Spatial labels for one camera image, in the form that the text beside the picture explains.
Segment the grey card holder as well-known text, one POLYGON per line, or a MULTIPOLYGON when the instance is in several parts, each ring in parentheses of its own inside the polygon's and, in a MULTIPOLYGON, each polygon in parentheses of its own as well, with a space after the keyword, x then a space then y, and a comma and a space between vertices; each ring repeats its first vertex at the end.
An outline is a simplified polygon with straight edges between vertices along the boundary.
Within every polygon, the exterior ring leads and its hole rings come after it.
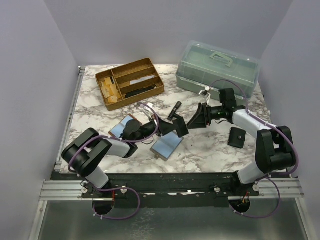
POLYGON ((167 161, 183 139, 183 137, 178 137, 175 132, 170 132, 161 136, 150 148, 150 151, 162 160, 167 161))

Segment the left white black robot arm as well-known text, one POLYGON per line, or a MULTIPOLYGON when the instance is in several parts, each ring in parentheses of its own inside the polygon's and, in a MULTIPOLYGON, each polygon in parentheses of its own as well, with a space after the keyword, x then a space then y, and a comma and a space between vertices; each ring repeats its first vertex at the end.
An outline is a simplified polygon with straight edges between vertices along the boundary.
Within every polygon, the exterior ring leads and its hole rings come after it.
POLYGON ((151 150, 167 160, 182 142, 174 125, 156 119, 142 125, 132 116, 125 117, 111 130, 111 136, 100 135, 90 127, 71 142, 61 154, 68 163, 69 170, 80 175, 91 183, 93 191, 101 198, 111 191, 110 179, 99 167, 105 156, 116 156, 123 159, 131 157, 141 143, 154 135, 159 139, 151 150))

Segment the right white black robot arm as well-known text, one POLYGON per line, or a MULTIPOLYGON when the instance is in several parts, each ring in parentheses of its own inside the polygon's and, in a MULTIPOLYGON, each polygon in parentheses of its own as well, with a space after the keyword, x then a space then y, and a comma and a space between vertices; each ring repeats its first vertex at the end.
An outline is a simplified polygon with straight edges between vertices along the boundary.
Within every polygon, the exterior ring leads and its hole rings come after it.
POLYGON ((230 191, 241 196, 257 180, 273 171, 294 167, 298 161, 291 130, 275 126, 253 115, 243 105, 238 105, 232 88, 219 90, 221 106, 211 107, 200 103, 195 115, 187 123, 188 129, 203 129, 213 120, 226 120, 255 138, 255 160, 232 174, 230 191))

